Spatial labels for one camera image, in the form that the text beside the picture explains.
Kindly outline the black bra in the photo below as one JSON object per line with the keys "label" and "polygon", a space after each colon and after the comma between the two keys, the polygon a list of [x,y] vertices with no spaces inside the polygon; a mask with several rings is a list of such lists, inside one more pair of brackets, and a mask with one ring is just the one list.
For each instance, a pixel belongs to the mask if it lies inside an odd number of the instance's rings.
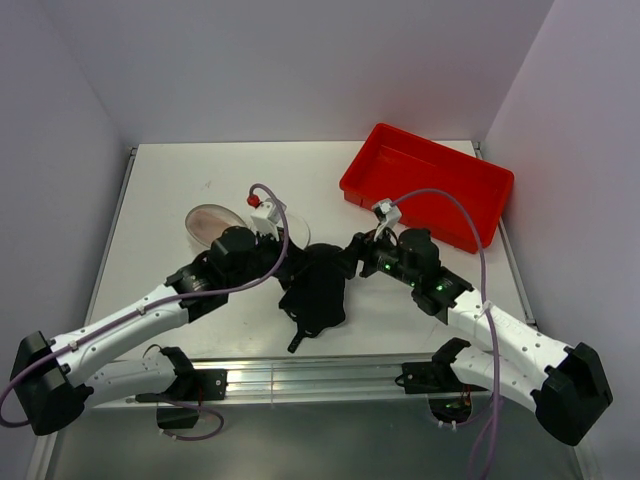
{"label": "black bra", "polygon": [[296,333],[287,347],[295,353],[306,338],[340,325],[346,319],[344,308],[346,280],[334,266],[334,256],[343,248],[326,243],[305,249],[305,259],[292,286],[283,290],[278,307],[295,324]]}

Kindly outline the beige pink bra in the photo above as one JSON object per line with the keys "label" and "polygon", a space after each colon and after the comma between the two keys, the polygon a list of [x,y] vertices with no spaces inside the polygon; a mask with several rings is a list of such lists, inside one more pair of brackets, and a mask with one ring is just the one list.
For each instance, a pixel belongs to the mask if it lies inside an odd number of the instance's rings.
{"label": "beige pink bra", "polygon": [[186,217],[188,233],[200,244],[210,246],[230,227],[245,227],[245,222],[231,210],[213,204],[192,209]]}

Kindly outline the white mesh laundry bag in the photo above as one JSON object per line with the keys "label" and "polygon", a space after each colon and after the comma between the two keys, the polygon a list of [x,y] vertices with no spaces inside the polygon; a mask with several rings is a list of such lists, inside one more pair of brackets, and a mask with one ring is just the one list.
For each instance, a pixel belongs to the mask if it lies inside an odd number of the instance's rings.
{"label": "white mesh laundry bag", "polygon": [[[311,241],[311,229],[306,220],[295,213],[286,213],[292,241],[305,248]],[[185,218],[185,229],[195,249],[209,249],[227,228],[240,226],[255,231],[249,216],[240,216],[217,204],[202,204],[194,207]]]}

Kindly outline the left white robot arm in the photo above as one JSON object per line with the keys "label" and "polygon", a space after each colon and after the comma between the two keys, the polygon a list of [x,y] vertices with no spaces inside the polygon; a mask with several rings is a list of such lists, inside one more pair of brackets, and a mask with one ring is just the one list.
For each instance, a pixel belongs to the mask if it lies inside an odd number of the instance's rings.
{"label": "left white robot arm", "polygon": [[128,396],[178,401],[196,388],[196,374],[177,347],[153,357],[119,361],[119,356],[168,330],[190,324],[270,277],[288,278],[304,255],[288,237],[232,227],[210,249],[120,311],[87,327],[51,339],[35,332],[22,339],[10,375],[37,436],[57,432],[88,408]]}

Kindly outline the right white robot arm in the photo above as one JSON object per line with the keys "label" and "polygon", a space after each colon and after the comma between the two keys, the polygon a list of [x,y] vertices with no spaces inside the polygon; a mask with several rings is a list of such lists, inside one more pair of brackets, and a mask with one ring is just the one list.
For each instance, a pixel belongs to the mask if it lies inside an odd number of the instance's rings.
{"label": "right white robot arm", "polygon": [[570,346],[550,338],[482,297],[479,289],[444,267],[426,229],[357,233],[339,254],[351,275],[380,272],[411,289],[418,308],[456,328],[499,355],[461,339],[433,357],[435,383],[452,390],[460,383],[499,394],[535,414],[556,440],[578,445],[613,402],[600,356],[580,342]]}

